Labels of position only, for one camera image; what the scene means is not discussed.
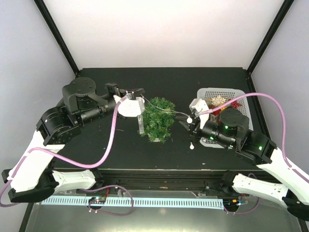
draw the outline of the black table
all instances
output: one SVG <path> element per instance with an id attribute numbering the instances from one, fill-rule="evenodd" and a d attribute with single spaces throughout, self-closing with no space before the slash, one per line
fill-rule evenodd
<path id="1" fill-rule="evenodd" d="M 117 82 L 120 88 L 144 88 L 145 97 L 164 97 L 176 105 L 176 110 L 190 113 L 189 104 L 197 91 L 205 87 L 241 89 L 251 92 L 252 84 L 242 68 L 89 68 L 81 76 L 92 78 L 99 95 L 106 93 L 105 84 Z M 248 98 L 253 128 L 262 131 L 252 98 Z M 111 116 L 97 121 L 72 139 L 60 154 L 82 163 L 97 162 L 107 146 Z M 130 170 L 252 170 L 255 167 L 234 156 L 233 151 L 205 148 L 202 145 L 190 150 L 187 131 L 175 122 L 172 139 L 165 144 L 150 143 L 137 133 L 136 118 L 118 119 L 118 130 L 112 151 L 101 169 Z M 55 168 L 75 168 L 57 160 Z"/>

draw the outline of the miniature christmas tree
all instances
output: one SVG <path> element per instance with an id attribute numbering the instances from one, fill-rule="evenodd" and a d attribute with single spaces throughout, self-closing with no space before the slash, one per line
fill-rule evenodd
<path id="1" fill-rule="evenodd" d="M 174 123 L 175 105 L 165 98 L 153 98 L 145 106 L 142 114 L 144 122 L 144 134 L 148 135 L 150 142 L 164 143 L 170 137 L 169 127 Z"/>

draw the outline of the plastic basket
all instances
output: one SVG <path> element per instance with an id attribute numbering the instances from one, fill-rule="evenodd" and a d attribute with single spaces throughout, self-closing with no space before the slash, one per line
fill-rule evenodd
<path id="1" fill-rule="evenodd" d="M 215 98 L 218 95 L 226 98 L 226 99 L 233 99 L 235 97 L 244 95 L 245 93 L 239 89 L 232 89 L 232 88 L 201 88 L 197 92 L 197 98 L 201 99 L 209 99 L 209 98 Z M 247 98 L 242 98 L 238 100 L 242 106 L 238 107 L 237 109 L 245 116 L 249 118 L 249 129 L 253 130 L 251 115 L 250 115 L 250 109 L 248 105 Z M 216 121 L 217 116 L 210 114 L 209 120 Z M 206 147 L 214 147 L 214 148 L 223 148 L 222 146 L 216 144 L 215 142 L 208 140 L 206 138 L 201 138 L 200 143 L 203 146 Z"/>

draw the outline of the purple cable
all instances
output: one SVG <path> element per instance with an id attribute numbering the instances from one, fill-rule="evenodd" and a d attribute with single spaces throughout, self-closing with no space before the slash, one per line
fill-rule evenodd
<path id="1" fill-rule="evenodd" d="M 255 176 L 253 173 L 249 173 L 248 177 L 250 177 L 250 176 L 253 176 L 255 179 L 257 179 L 256 176 Z M 228 214 L 231 213 L 231 214 L 235 214 L 235 215 L 248 214 L 248 213 L 251 213 L 251 212 L 253 212 L 254 210 L 256 210 L 256 209 L 258 208 L 258 206 L 260 205 L 261 201 L 262 201 L 262 198 L 259 197 L 259 199 L 258 199 L 258 201 L 257 201 L 257 203 L 256 203 L 256 205 L 255 205 L 255 207 L 253 207 L 252 209 L 250 209 L 250 210 L 248 210 L 248 211 L 246 211 L 246 212 L 241 212 L 241 213 L 230 212 L 230 211 L 228 211 L 225 207 L 224 207 L 224 211 L 226 211 Z"/>
<path id="2" fill-rule="evenodd" d="M 66 158 L 62 155 L 59 155 L 55 152 L 52 152 L 52 151 L 49 151 L 49 150 L 46 150 L 44 148 L 40 148 L 40 147 L 35 147 L 35 148 L 32 148 L 28 151 L 28 153 L 31 153 L 32 151 L 43 151 L 47 154 L 50 154 L 60 160 L 63 160 L 67 163 L 70 163 L 70 164 L 73 164 L 75 166 L 78 166 L 78 167 L 81 167 L 81 168 L 85 168 L 85 169 L 92 169 L 92 168 L 96 168 L 98 166 L 100 166 L 108 157 L 110 151 L 111 151 L 111 148 L 112 148 L 112 143 L 113 143 L 113 140 L 114 140 L 114 135 L 115 135 L 115 129 L 116 129 L 116 121 L 117 121 L 117 114 L 118 114 L 118 107 L 120 105 L 121 102 L 123 102 L 126 98 L 123 97 L 115 106 L 115 109 L 114 109 L 114 113 L 112 115 L 112 128 L 111 128 L 111 134 L 110 134 L 110 139 L 108 141 L 108 145 L 107 145 L 107 148 L 106 148 L 106 151 L 103 155 L 103 157 L 96 163 L 94 164 L 83 164 L 83 163 L 79 163 L 79 162 L 76 162 L 76 161 L 73 161 L 69 158 Z"/>
<path id="3" fill-rule="evenodd" d="M 22 158 L 20 159 L 20 161 L 19 161 L 18 164 L 16 165 L 16 168 L 15 168 L 13 174 L 12 174 L 12 178 L 15 177 L 15 175 L 16 175 L 18 169 L 19 169 L 20 166 L 23 164 L 23 162 L 25 161 L 26 158 L 27 158 L 27 156 L 24 156 L 24 157 L 22 157 Z M 1 203 L 1 198 L 2 198 L 2 196 L 3 196 L 3 194 L 4 194 L 4 191 L 8 188 L 8 186 L 10 185 L 11 182 L 12 182 L 12 180 L 9 180 L 8 182 L 6 182 L 5 185 L 4 185 L 4 187 L 3 187 L 3 189 L 2 189 L 1 192 L 0 192 L 0 207 L 6 208 L 6 207 L 11 207 L 11 206 L 15 206 L 15 205 L 19 204 L 19 203 L 13 203 L 13 204 L 2 204 L 2 203 Z"/>
<path id="4" fill-rule="evenodd" d="M 96 211 L 99 212 L 99 213 L 105 213 L 105 214 L 114 215 L 114 216 L 127 216 L 127 215 L 131 214 L 133 212 L 133 204 L 134 204 L 133 197 L 130 194 L 130 192 L 126 188 L 124 188 L 122 186 L 119 186 L 119 185 L 108 185 L 108 186 L 104 186 L 104 187 L 101 187 L 101 188 L 98 188 L 98 189 L 92 189 L 92 190 L 82 189 L 82 190 L 85 191 L 85 192 L 97 192 L 97 191 L 101 191 L 103 189 L 108 189 L 108 188 L 120 188 L 120 189 L 126 191 L 128 193 L 128 195 L 129 195 L 130 199 L 131 199 L 130 210 L 127 213 L 124 213 L 124 214 L 117 214 L 117 213 L 112 213 L 112 212 L 108 212 L 108 211 L 104 211 L 104 210 L 96 210 Z M 95 201 L 89 203 L 89 205 L 88 205 L 89 209 L 91 209 L 90 205 L 92 203 L 95 203 Z"/>
<path id="5" fill-rule="evenodd" d="M 287 156 L 285 154 L 285 135 L 286 135 L 286 121 L 285 121 L 285 115 L 284 115 L 284 112 L 283 112 L 283 109 L 281 107 L 281 105 L 279 104 L 279 102 L 277 102 L 276 99 L 274 99 L 273 97 L 269 96 L 268 94 L 265 94 L 265 93 L 246 93 L 244 95 L 241 95 L 239 97 L 236 97 L 234 99 L 231 99 L 229 100 L 228 102 L 224 103 L 223 105 L 220 105 L 219 107 L 216 107 L 214 109 L 210 109 L 210 110 L 207 110 L 207 111 L 204 111 L 202 113 L 200 113 L 200 115 L 205 115 L 205 114 L 210 114 L 212 112 L 215 112 L 217 110 L 220 110 L 221 108 L 225 107 L 225 106 L 228 106 L 230 103 L 234 102 L 234 101 L 237 101 L 241 98 L 245 98 L 245 97 L 252 97 L 252 96 L 262 96 L 262 97 L 267 97 L 269 99 L 271 99 L 275 104 L 276 106 L 278 107 L 279 111 L 280 111 L 280 114 L 281 114 L 281 118 L 282 118 L 282 156 L 283 156 L 283 159 L 285 161 L 285 163 L 288 165 L 289 168 L 292 167 L 292 165 L 290 164 L 289 160 L 287 159 Z M 301 177 L 303 180 L 305 180 L 308 184 L 309 184 L 309 180 L 303 176 L 298 170 L 296 169 L 292 169 L 299 177 Z"/>

